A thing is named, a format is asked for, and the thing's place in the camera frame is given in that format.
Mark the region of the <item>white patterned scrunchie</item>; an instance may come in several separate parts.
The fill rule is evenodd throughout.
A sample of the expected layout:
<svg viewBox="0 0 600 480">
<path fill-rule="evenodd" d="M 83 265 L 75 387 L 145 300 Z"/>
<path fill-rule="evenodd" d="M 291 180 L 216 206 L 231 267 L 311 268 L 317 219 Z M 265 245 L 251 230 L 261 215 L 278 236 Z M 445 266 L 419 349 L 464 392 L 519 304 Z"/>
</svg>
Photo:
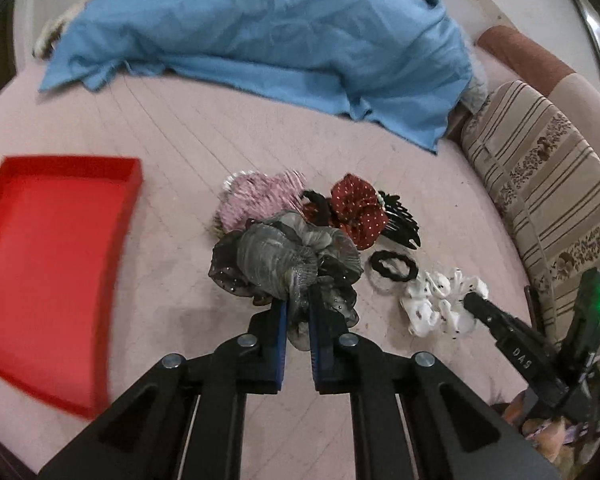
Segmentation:
<svg viewBox="0 0 600 480">
<path fill-rule="evenodd" d="M 459 268 L 450 274 L 420 272 L 405 286 L 400 306 L 408 319 L 408 330 L 418 338 L 433 333 L 454 339 L 472 333 L 477 326 L 475 315 L 464 306 L 465 297 L 475 292 L 489 298 L 488 285 L 478 276 L 463 274 Z"/>
</svg>

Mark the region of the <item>black hair clip comb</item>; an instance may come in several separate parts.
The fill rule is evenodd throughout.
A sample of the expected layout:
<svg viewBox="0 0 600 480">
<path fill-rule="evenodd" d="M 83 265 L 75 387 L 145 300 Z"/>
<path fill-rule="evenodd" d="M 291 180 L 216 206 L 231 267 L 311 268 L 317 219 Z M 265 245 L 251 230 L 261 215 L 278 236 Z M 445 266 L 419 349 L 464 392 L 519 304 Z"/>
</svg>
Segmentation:
<svg viewBox="0 0 600 480">
<path fill-rule="evenodd" d="M 418 249 L 422 244 L 419 237 L 419 225 L 401 203 L 401 197 L 378 191 L 378 198 L 388 219 L 381 235 L 408 249 Z"/>
</svg>

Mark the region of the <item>grey chiffon scrunchie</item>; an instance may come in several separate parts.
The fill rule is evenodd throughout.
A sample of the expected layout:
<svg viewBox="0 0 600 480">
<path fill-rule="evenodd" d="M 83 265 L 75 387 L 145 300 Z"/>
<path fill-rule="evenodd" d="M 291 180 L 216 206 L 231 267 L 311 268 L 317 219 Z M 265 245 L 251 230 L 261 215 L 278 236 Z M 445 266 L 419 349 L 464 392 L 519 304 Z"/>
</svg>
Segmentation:
<svg viewBox="0 0 600 480">
<path fill-rule="evenodd" d="M 252 220 L 225 234 L 213 247 L 209 278 L 226 292 L 255 304 L 286 304 L 287 337 L 294 348 L 310 348 L 311 290 L 318 303 L 358 324 L 353 285 L 363 266 L 353 240 L 340 229 L 314 226 L 297 211 Z"/>
</svg>

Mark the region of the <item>red tray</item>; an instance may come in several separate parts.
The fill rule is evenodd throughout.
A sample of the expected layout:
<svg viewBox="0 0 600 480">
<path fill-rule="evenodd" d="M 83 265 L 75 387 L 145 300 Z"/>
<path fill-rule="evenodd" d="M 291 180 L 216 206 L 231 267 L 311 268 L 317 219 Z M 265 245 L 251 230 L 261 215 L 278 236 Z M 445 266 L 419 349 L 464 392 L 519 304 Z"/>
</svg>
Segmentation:
<svg viewBox="0 0 600 480">
<path fill-rule="evenodd" d="M 137 158 L 0 165 L 0 377 L 71 414 L 109 403 L 114 283 L 142 183 Z"/>
</svg>

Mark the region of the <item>blue bed sheet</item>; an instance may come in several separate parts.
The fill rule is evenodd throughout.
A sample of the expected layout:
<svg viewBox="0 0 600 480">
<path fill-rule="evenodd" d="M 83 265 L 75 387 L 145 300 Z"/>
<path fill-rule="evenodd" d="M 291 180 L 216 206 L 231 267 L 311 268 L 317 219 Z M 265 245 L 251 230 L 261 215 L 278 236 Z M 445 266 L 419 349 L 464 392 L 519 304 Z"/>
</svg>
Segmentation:
<svg viewBox="0 0 600 480">
<path fill-rule="evenodd" d="M 474 71 L 442 0 L 92 0 L 42 91 L 174 72 L 376 122 L 428 151 Z"/>
</svg>

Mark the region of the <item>brown bolster pillow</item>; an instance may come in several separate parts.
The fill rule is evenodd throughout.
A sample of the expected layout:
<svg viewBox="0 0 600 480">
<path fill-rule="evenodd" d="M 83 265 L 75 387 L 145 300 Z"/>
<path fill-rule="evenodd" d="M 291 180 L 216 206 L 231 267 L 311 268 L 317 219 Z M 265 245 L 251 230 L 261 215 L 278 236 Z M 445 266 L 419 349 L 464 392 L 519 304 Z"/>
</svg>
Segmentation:
<svg viewBox="0 0 600 480">
<path fill-rule="evenodd" d="M 477 46 L 508 67 L 543 96 L 574 73 L 565 62 L 517 29 L 496 25 L 487 29 Z"/>
</svg>

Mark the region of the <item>striped beige cushion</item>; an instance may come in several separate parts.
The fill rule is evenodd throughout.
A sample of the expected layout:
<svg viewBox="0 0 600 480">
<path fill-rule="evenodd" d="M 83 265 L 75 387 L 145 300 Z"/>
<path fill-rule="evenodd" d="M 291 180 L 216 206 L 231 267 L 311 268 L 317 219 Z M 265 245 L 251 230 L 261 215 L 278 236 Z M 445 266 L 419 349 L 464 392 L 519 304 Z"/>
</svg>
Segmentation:
<svg viewBox="0 0 600 480">
<path fill-rule="evenodd" d="M 600 270 L 600 158 L 566 115 L 517 80 L 460 134 L 539 295 L 548 338 L 563 341 L 581 275 Z"/>
</svg>

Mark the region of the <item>red polka dot scrunchie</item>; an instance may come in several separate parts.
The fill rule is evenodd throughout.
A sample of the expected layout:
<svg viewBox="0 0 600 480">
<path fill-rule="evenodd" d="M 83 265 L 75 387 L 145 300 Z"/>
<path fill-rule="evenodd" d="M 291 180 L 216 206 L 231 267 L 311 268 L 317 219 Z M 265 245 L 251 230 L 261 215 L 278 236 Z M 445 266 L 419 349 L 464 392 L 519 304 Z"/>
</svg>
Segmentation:
<svg viewBox="0 0 600 480">
<path fill-rule="evenodd" d="M 388 226 L 388 217 L 373 185 L 354 174 L 346 174 L 335 183 L 329 196 L 304 190 L 301 197 L 306 221 L 340 229 L 358 250 L 372 247 Z"/>
</svg>

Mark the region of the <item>floral blanket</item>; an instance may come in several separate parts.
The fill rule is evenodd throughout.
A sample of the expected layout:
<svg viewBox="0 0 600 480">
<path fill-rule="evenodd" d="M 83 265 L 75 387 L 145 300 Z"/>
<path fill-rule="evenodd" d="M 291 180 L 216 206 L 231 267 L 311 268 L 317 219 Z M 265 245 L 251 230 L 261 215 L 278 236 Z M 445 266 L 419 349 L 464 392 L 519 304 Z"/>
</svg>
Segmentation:
<svg viewBox="0 0 600 480">
<path fill-rule="evenodd" d="M 32 55 L 39 60 L 48 60 L 55 50 L 55 44 L 58 43 L 69 25 L 84 11 L 90 2 L 91 0 L 79 0 L 58 15 L 57 18 L 48 20 L 34 42 Z"/>
</svg>

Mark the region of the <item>pink plaid scrunchie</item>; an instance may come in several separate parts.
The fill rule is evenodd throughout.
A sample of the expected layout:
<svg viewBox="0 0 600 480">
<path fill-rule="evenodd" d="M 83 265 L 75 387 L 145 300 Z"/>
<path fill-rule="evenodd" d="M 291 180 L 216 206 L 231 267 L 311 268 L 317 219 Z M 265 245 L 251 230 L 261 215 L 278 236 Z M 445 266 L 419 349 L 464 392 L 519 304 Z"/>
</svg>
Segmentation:
<svg viewBox="0 0 600 480">
<path fill-rule="evenodd" d="M 223 233 L 245 229 L 248 220 L 263 220 L 284 210 L 299 210 L 306 178 L 296 170 L 278 174 L 239 171 L 228 176 L 218 209 L 216 224 Z"/>
</svg>

